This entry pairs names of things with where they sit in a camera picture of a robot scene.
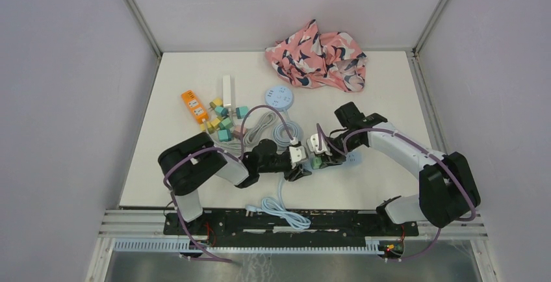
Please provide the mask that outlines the green adapter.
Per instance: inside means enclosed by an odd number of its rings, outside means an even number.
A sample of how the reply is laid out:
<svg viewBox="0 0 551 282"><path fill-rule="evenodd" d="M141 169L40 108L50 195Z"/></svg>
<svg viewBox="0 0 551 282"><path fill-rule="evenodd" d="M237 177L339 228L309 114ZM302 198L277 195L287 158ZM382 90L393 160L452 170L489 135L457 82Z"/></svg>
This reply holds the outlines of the green adapter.
<svg viewBox="0 0 551 282"><path fill-rule="evenodd" d="M220 121L218 126L220 130L224 130L224 129L230 130L232 127L234 127L234 124L231 118L226 117Z"/></svg>
<svg viewBox="0 0 551 282"><path fill-rule="evenodd" d="M322 165L323 165L323 160L321 157L313 157L311 159L311 167L313 170L321 169Z"/></svg>

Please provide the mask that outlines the yellow USB plug adapter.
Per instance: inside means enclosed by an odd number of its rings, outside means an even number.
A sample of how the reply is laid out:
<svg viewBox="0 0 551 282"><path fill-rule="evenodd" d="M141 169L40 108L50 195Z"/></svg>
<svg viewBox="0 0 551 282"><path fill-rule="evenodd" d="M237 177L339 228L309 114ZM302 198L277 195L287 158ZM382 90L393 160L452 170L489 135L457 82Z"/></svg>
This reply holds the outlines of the yellow USB plug adapter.
<svg viewBox="0 0 551 282"><path fill-rule="evenodd" d="M208 121L204 121L200 125L201 131L212 134L214 132L214 129L212 128L212 124Z"/></svg>

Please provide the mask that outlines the light blue power strip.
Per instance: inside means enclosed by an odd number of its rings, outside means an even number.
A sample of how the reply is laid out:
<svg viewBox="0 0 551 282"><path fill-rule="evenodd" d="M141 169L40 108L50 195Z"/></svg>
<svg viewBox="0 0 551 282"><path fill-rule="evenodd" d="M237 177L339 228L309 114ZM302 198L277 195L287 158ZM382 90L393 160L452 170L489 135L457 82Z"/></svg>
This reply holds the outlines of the light blue power strip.
<svg viewBox="0 0 551 282"><path fill-rule="evenodd" d="M342 163L343 166L357 166L362 163L362 154L360 151L351 151L347 154L346 160Z"/></svg>

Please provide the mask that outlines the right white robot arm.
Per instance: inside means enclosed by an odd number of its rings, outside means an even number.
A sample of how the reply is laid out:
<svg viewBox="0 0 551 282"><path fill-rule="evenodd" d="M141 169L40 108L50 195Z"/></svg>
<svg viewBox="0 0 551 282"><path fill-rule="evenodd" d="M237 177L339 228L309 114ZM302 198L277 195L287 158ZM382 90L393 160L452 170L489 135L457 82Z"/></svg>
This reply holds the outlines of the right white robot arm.
<svg viewBox="0 0 551 282"><path fill-rule="evenodd" d="M427 221L444 228L475 219L481 198L464 155L425 147L382 115L364 115L353 102L339 107L335 116L342 126L340 135L328 137L318 125L309 139L322 168L343 164L350 152L365 146L391 158L418 181L418 194L396 196L376 207L375 225L381 234L392 235L406 222Z"/></svg>

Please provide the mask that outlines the white power strip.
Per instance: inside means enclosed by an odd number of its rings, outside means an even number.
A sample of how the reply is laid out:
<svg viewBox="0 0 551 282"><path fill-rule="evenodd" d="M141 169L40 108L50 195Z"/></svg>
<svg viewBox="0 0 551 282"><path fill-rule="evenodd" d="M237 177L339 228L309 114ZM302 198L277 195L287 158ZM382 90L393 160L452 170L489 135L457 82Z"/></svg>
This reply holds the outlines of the white power strip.
<svg viewBox="0 0 551 282"><path fill-rule="evenodd" d="M223 108L227 110L233 108L233 80L230 75L222 77L222 101Z"/></svg>

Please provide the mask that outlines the teal USB plug adapter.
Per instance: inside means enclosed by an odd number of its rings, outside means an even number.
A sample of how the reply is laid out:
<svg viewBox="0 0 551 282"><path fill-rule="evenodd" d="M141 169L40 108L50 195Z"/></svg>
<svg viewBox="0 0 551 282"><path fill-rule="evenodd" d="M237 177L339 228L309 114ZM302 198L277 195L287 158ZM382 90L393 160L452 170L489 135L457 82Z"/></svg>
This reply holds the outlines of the teal USB plug adapter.
<svg viewBox="0 0 551 282"><path fill-rule="evenodd" d="M220 142L230 142L233 139L233 135L229 129L218 130L217 136Z"/></svg>

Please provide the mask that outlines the orange power strip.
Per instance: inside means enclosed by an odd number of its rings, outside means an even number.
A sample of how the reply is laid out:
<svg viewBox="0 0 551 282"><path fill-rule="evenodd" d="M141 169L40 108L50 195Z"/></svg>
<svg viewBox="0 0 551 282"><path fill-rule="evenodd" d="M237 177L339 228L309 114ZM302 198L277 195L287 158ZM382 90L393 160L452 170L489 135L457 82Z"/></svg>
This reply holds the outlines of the orange power strip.
<svg viewBox="0 0 551 282"><path fill-rule="evenodd" d="M181 99L198 124L203 124L208 121L209 113L206 107L200 101L199 97L192 91L187 90L181 94Z"/></svg>

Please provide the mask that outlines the pink adapter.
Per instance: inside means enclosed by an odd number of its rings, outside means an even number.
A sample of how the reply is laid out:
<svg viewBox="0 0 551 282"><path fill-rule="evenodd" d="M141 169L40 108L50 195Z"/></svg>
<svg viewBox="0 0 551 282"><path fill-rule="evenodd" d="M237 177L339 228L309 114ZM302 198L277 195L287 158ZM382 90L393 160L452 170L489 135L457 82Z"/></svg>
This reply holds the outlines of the pink adapter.
<svg viewBox="0 0 551 282"><path fill-rule="evenodd" d="M247 131L248 129L246 127L242 127L241 125L236 125L232 130L232 134L236 139L240 140L245 136Z"/></svg>

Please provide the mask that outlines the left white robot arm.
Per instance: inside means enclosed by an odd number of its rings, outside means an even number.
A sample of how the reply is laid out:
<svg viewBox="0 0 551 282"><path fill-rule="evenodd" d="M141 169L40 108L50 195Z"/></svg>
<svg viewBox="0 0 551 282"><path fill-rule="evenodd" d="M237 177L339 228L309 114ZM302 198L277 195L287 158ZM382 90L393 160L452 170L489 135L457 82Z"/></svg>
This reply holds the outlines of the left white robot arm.
<svg viewBox="0 0 551 282"><path fill-rule="evenodd" d="M199 233L205 224L198 188L212 176L237 188L257 183L262 173L281 173L291 182L312 174L303 166L307 160L306 149L296 138L281 153L273 140L263 139L239 159L217 147L206 133L172 146L158 157L163 183L180 215L179 225L191 235Z"/></svg>

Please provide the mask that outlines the round blue socket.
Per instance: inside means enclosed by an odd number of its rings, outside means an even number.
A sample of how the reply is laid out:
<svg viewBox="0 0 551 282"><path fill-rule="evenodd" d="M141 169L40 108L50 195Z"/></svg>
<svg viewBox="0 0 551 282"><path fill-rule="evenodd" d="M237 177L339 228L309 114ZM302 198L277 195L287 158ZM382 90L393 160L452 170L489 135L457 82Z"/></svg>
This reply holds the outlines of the round blue socket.
<svg viewBox="0 0 551 282"><path fill-rule="evenodd" d="M294 94L292 90L286 86L278 85L271 87L264 95L266 105L283 112L291 108L294 103Z"/></svg>

